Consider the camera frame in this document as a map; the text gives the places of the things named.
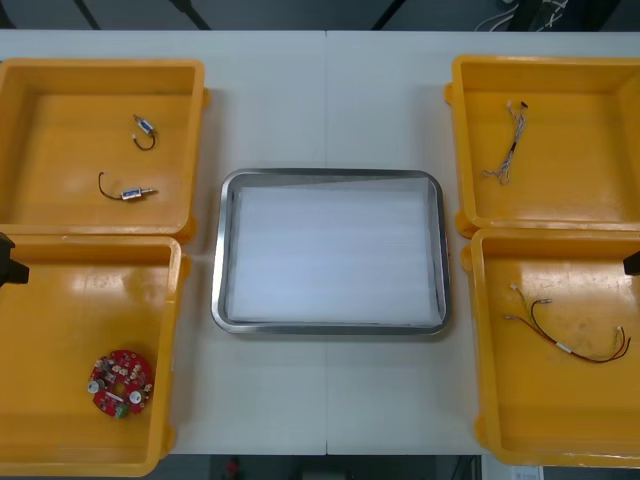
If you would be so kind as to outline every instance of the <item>circular circuit board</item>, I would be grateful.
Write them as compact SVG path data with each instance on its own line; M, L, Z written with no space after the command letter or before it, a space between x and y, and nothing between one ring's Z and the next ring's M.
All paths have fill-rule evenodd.
M151 400L153 370L131 350L114 350L96 360L89 377L93 403L104 413L124 418L140 413Z

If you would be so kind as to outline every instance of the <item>yellow plastic bin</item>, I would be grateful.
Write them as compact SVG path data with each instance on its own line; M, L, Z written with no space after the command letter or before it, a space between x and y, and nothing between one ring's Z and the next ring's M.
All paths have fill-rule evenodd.
M26 285L0 288L0 475L142 476L171 448L171 358L183 277L168 237L12 235ZM120 348L155 372L139 415L92 402L94 362Z
M461 56L451 104L461 234L479 228L640 229L640 59ZM483 175L514 139L510 183Z
M0 231L188 241L204 67L196 60L9 59L0 68ZM157 130L136 147L137 115ZM157 193L115 201L133 187Z
M639 250L636 233L523 229L480 230L463 250L476 325L476 434L502 462L640 467L640 277L622 263ZM529 306L552 299L535 315L561 347L513 318L528 309L512 284ZM606 358L620 345L618 326L633 338L622 358L598 364L565 350Z

